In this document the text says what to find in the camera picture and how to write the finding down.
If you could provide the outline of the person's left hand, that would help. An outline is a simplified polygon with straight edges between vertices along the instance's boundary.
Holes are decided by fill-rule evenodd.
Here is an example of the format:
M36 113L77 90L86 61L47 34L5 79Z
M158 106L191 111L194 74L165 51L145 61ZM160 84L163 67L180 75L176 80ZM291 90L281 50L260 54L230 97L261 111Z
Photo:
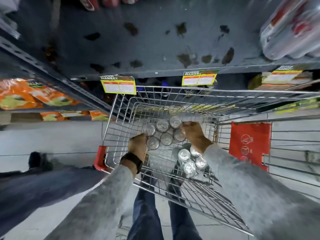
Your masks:
M128 152L135 154L140 160L145 161L146 142L133 142L133 138L129 140Z

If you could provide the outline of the pack of silver cans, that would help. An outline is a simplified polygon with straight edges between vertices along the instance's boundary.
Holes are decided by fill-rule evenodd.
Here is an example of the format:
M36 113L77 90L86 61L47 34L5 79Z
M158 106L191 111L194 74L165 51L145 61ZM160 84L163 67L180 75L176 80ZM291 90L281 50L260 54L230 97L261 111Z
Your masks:
M181 125L182 119L176 115L168 119L149 119L142 126L142 132L147 135L147 149L156 150L161 146L167 147L184 142L186 137Z
M209 174L210 172L210 167L203 155L197 152L189 142L174 147L172 157L177 160L177 167L186 178L193 178L198 173Z

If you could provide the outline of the person's left forearm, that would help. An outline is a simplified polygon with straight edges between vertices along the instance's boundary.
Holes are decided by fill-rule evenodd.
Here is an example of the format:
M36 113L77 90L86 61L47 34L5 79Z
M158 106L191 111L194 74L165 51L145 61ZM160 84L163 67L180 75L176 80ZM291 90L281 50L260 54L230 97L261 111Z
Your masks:
M134 179L118 165L44 240L114 240Z

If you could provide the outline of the person's right forearm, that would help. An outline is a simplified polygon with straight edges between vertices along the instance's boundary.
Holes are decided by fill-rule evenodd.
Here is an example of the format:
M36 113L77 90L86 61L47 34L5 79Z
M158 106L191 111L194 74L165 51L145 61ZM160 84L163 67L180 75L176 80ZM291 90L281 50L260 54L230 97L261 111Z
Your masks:
M258 240L320 240L320 204L218 145L203 154L225 194Z

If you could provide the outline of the black wristwatch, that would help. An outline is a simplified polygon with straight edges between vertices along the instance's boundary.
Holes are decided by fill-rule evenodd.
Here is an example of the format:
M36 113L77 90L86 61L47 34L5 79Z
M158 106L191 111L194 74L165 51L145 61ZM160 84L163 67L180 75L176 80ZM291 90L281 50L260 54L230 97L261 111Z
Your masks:
M140 160L134 153L128 152L121 158L119 164L129 168L135 177L140 173L143 161Z

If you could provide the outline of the person's dark shoe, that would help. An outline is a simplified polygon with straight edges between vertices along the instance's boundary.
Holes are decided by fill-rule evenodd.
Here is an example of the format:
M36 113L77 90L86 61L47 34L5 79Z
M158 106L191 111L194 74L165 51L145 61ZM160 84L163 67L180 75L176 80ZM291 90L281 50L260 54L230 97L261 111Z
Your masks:
M170 197L173 197L174 195L181 197L181 186L184 183L184 179L182 176L185 176L185 174L173 173L172 175L173 176L170 178L170 183L167 186L167 192L170 195Z
M143 188L154 191L158 180L153 176L153 173L147 170L147 171L141 172L140 174L141 174L141 180L139 185L142 186Z

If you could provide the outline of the red cart corner bumper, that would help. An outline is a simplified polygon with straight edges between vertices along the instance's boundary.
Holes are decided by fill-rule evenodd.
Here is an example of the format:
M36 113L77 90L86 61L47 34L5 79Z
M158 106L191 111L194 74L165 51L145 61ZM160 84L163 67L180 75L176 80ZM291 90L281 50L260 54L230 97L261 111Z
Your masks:
M98 171L104 172L108 168L105 164L106 150L107 150L107 146L100 145L98 147L98 151L97 151L96 158L94 161L94 167Z

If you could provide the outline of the yellow shelf price tag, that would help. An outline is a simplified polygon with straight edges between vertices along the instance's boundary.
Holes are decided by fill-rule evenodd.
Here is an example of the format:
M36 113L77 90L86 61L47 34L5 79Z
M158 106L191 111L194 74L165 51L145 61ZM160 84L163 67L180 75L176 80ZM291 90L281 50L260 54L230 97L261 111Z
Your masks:
M99 77L105 93L136 95L135 79L132 76L102 75Z
M294 68L293 65L282 65L262 78L262 84L297 84L295 78L302 72L302 69Z
M182 86L211 86L214 84L219 71L219 69L214 69L184 72L182 76Z

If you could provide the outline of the red cart seat flap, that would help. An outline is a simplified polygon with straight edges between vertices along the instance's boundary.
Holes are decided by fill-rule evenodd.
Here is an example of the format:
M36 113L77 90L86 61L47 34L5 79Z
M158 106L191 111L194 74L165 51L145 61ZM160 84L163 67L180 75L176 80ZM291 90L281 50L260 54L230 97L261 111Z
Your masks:
M271 123L231 122L230 155L268 172L263 157L270 155L271 130Z

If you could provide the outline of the orange snack packets with tag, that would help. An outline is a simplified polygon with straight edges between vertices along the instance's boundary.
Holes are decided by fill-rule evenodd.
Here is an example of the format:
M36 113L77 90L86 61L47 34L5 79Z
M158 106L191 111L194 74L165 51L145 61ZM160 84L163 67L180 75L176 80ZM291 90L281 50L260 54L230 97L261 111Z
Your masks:
M84 117L89 118L91 121L108 121L109 114L100 111L61 111L61 112L42 112L40 113L43 120L61 122L61 121L71 121L73 118Z

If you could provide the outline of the person's blue jeans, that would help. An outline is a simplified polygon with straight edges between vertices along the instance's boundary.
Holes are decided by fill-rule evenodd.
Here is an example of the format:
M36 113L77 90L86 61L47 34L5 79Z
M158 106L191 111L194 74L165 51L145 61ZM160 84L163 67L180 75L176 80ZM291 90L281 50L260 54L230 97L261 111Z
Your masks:
M189 210L169 201L173 240L202 240ZM133 207L133 224L127 240L164 240L161 221L152 190L138 190Z

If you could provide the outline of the grey metal shelving unit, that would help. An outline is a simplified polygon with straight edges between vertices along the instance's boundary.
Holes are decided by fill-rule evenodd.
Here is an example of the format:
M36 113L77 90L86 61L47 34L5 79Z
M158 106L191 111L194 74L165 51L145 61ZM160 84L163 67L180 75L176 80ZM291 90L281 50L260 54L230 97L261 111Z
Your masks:
M0 81L28 79L111 113L100 76L138 86L248 90L245 74L320 58L270 60L260 28L282 0L138 0L87 11L79 0L0 0ZM182 86L184 72L219 69L213 85Z

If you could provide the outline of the brown and green food package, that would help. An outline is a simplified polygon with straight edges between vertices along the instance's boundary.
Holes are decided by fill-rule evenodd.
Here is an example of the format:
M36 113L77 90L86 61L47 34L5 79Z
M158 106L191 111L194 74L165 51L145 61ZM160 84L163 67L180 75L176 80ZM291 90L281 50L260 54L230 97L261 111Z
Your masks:
M320 79L313 79L312 72L302 72L295 78L297 84L262 84L262 78L270 75L271 72L262 72L249 81L248 90L261 91L299 91L310 86L320 85Z

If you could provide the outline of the row of orange snack packets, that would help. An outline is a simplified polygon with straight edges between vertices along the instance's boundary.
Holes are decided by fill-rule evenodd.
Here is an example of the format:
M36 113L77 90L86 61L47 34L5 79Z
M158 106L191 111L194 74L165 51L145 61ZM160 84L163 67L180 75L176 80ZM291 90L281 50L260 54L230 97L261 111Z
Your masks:
M5 79L0 81L0 109L37 109L44 105L61 107L81 102L35 80Z

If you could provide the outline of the red packs on shelf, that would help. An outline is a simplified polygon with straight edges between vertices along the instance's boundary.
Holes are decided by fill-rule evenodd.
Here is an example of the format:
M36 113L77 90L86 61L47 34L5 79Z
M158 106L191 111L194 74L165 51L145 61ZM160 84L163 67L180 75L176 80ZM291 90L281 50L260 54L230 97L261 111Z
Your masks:
M135 4L138 2L138 0L79 0L82 6L90 12L96 11L99 9L100 4L103 7L111 8L111 7L117 7L121 3L123 4Z

